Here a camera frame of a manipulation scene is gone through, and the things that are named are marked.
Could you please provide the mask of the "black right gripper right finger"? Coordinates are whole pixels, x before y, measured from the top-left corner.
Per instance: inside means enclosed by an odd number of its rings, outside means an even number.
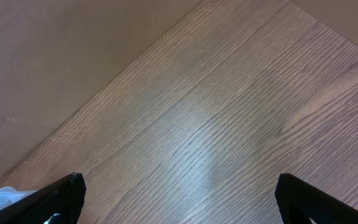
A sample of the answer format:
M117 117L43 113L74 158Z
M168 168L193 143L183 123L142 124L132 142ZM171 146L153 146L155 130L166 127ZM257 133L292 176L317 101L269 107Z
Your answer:
M358 210L289 173L279 175L275 198L284 224L358 223Z

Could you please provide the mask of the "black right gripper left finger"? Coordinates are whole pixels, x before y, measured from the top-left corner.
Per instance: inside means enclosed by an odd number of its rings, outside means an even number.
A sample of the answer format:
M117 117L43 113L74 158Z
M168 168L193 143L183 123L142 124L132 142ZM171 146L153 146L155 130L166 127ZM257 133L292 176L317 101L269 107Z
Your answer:
M0 210L0 224L77 224L85 193L82 174L69 174Z

